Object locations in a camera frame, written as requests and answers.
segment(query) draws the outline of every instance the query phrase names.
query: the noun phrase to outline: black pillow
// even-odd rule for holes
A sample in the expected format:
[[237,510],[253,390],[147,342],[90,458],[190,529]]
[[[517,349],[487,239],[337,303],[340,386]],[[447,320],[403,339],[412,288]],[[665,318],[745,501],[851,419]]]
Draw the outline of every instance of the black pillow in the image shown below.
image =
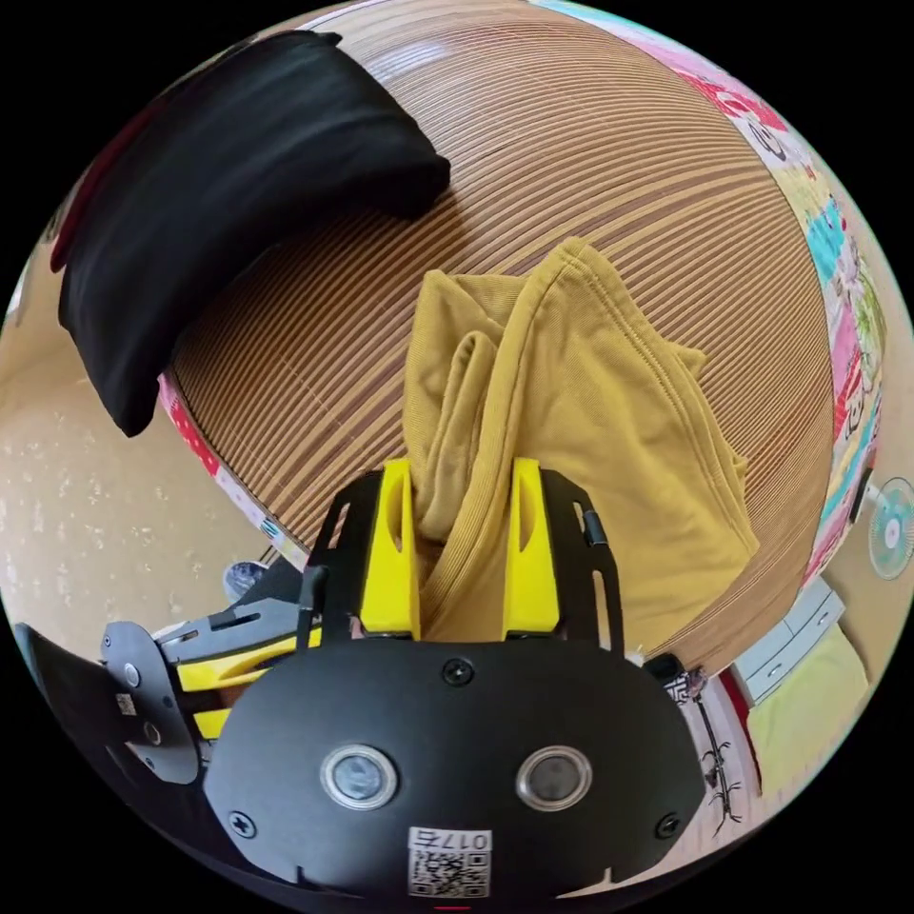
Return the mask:
[[59,319],[128,436],[181,331],[267,248],[340,207],[414,219],[447,188],[450,163],[339,40],[283,32],[202,70],[92,191]]

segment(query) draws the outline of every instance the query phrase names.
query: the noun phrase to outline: drawer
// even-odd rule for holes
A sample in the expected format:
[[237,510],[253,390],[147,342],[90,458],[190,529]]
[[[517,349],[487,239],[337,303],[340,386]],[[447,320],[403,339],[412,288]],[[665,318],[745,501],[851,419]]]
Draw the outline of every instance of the drawer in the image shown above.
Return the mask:
[[796,633],[793,640],[803,645],[804,653],[807,653],[828,631],[828,627],[838,621],[843,612],[844,604],[841,597],[832,590],[828,594],[828,599],[816,609],[815,615]]
[[763,638],[737,657],[734,666],[747,683],[772,657],[783,650],[793,639],[793,632],[783,622],[775,625]]
[[819,639],[844,612],[844,604],[832,592],[825,603],[817,607],[815,615],[800,629],[791,641],[772,657],[758,672],[744,677],[745,688],[753,702],[759,702],[809,653]]
[[831,587],[822,578],[813,578],[784,616],[785,625],[796,634],[812,619],[816,610],[825,603],[832,592]]

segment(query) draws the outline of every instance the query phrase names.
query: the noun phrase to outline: bamboo mat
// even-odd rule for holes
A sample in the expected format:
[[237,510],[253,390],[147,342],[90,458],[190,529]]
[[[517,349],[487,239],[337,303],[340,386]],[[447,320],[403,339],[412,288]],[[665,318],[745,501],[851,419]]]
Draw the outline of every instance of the bamboo mat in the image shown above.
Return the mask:
[[749,460],[762,547],[667,646],[723,668],[792,604],[831,460],[822,294],[769,173],[674,73],[520,0],[380,0],[319,29],[340,32],[418,120],[452,162],[452,190],[415,224],[341,217],[259,260],[176,353],[190,414],[307,545],[337,489],[404,454],[403,366],[426,270],[518,275],[582,236],[664,336],[710,356],[702,387]]

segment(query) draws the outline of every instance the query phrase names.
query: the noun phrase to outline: white fan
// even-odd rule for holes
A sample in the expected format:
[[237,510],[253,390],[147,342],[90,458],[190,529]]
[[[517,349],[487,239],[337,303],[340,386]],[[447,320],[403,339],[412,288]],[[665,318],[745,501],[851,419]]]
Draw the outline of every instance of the white fan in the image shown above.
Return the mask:
[[890,479],[882,487],[867,479],[862,502],[873,506],[869,519],[869,560],[881,578],[892,581],[904,571],[914,554],[914,487],[901,476]]

